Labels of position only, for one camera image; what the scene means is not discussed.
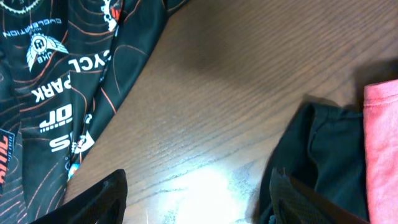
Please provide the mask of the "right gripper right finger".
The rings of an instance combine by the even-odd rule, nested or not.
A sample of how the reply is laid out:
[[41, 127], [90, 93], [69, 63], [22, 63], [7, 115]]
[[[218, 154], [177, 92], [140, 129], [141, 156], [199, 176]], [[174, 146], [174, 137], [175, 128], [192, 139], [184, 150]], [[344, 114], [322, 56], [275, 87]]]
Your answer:
[[277, 169], [272, 171], [269, 192], [276, 224], [369, 224]]

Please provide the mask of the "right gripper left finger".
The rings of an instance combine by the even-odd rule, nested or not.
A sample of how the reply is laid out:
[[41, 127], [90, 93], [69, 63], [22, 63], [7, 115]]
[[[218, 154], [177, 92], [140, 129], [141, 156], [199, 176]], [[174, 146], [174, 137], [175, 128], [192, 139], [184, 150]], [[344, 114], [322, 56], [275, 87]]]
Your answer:
[[118, 169], [32, 224], [122, 224], [127, 191], [126, 173]]

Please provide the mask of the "black printed cycling jersey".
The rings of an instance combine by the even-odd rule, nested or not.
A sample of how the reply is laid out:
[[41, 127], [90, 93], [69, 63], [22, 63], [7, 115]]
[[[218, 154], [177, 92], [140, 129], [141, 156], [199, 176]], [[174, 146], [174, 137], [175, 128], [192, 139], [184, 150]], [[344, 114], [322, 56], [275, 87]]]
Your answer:
[[63, 203], [68, 181], [185, 0], [1, 0], [1, 222]]

